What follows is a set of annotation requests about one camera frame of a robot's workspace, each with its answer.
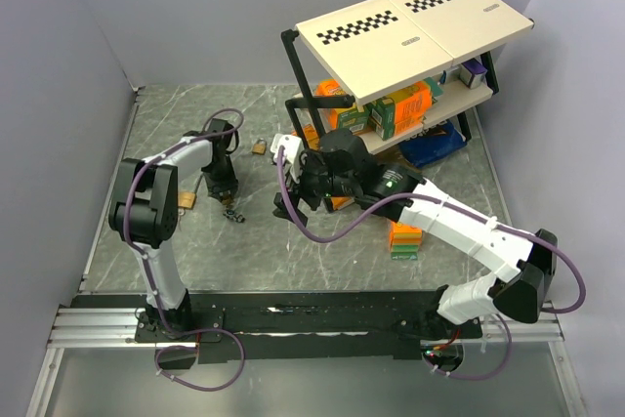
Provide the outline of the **medium brass padlock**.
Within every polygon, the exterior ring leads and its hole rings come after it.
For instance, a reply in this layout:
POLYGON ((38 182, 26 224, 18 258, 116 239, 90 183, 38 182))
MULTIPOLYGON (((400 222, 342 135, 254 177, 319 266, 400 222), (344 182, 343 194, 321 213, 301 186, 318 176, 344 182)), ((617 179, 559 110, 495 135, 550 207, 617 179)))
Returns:
POLYGON ((263 138, 259 138, 252 145, 251 152, 255 155, 265 155, 267 152, 267 147, 268 147, 267 141, 263 138))

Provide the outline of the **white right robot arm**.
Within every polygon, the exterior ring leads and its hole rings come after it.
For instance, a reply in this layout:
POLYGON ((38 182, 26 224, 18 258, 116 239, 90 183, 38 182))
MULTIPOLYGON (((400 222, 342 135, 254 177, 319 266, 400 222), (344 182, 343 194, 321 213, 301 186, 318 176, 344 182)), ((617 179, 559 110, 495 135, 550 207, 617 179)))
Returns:
POLYGON ((448 337, 460 324, 492 313, 527 324, 538 320, 556 266, 556 243, 546 233, 502 224, 405 166, 379 162, 348 130, 324 135, 316 149, 297 136, 277 134, 271 152, 280 185, 274 214, 308 239, 324 240, 308 230, 299 203, 315 210, 324 199, 347 197, 363 216, 420 229, 488 269, 477 280, 440 287, 436 306, 426 315, 434 335, 448 337))

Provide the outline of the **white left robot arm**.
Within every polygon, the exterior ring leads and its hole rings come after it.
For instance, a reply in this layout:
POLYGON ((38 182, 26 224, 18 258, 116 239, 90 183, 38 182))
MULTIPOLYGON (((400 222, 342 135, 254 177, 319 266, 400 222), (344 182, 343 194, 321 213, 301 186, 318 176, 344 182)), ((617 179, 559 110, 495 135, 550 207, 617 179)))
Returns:
POLYGON ((173 341, 195 331, 188 289, 171 242, 179 222, 179 182, 201 175, 208 195, 229 209, 238 191, 230 159, 238 127, 213 117, 173 146, 144 159, 121 161, 108 211, 108 225, 137 259, 146 285, 146 320, 173 341))

